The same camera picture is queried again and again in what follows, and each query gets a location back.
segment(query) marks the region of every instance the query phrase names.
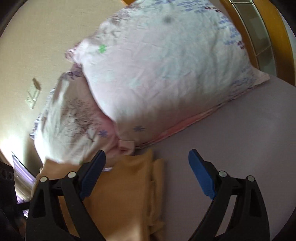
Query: bolt head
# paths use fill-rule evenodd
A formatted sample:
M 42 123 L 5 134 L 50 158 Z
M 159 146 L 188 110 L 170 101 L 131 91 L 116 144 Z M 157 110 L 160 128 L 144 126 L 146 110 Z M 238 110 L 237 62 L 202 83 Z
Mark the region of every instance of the bolt head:
M 249 180 L 250 182 L 254 182 L 254 181 L 255 181 L 255 178 L 254 178 L 253 176 L 248 176 L 248 180 Z
M 219 176 L 220 177 L 226 177 L 227 173 L 225 171 L 219 171 Z
M 46 181 L 47 181 L 47 177 L 41 177 L 41 178 L 40 178 L 40 182 L 44 183 L 44 182 L 46 182 Z
M 68 177 L 69 178 L 74 178 L 76 176 L 76 172 L 69 172 Z

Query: pillowcase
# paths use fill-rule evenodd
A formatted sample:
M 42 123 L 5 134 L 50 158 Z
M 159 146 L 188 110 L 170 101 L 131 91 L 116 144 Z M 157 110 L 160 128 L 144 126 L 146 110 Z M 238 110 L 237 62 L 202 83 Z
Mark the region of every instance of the pillowcase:
M 69 50 L 121 140 L 139 147 L 206 117 L 269 79 L 208 0 L 140 0 Z
M 97 106 L 76 64 L 61 75 L 37 121 L 34 144 L 43 164 L 50 159 L 79 165 L 103 150 L 106 167 L 111 167 L 113 157 L 134 151 L 133 142 L 118 139 L 113 122 Z

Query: wooden headboard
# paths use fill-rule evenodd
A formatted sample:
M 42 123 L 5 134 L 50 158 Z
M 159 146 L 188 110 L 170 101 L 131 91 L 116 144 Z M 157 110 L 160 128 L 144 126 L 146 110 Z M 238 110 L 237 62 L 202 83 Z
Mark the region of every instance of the wooden headboard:
M 250 22 L 251 20 L 246 19 L 248 16 L 242 14 L 243 4 L 249 4 L 254 8 L 254 12 L 257 12 L 258 18 L 262 19 L 262 23 L 258 24 L 262 24 L 268 33 L 275 65 L 275 73 L 271 74 L 295 86 L 293 52 L 289 36 L 278 9 L 268 0 L 232 0 L 232 2 L 230 0 L 220 0 L 220 2 L 241 33 L 252 65 L 264 71 L 260 66 L 261 53 L 258 53 L 256 46 L 254 46 L 256 44 L 254 43 L 256 38 L 252 34 L 254 35 L 256 33 L 252 33 L 253 31 L 250 29 L 252 26 L 248 26 L 248 21 Z

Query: light switch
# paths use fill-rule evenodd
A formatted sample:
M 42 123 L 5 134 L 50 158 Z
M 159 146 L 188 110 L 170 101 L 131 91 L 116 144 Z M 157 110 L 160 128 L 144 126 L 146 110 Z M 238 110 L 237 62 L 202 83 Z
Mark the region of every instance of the light switch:
M 29 105 L 30 109 L 34 109 L 39 93 L 40 87 L 37 80 L 34 78 L 31 82 L 29 90 L 27 91 L 26 98 L 26 103 Z
M 38 83 L 36 81 L 36 79 L 34 78 L 32 80 L 32 83 L 30 85 L 30 88 L 28 90 L 28 93 L 31 95 L 33 101 L 36 101 L 39 95 L 40 89 L 38 87 Z

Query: blue gripper pad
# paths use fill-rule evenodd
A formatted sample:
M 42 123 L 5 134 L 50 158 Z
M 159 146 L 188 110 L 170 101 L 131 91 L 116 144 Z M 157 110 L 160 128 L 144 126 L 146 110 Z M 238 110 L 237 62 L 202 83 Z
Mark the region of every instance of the blue gripper pad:
M 81 192 L 79 194 L 81 200 L 90 196 L 105 164 L 106 155 L 103 151 L 100 151 L 92 159 L 90 167 L 81 181 Z
M 217 193 L 215 191 L 214 177 L 209 174 L 204 166 L 206 162 L 195 149 L 189 152 L 188 160 L 204 194 L 213 200 Z

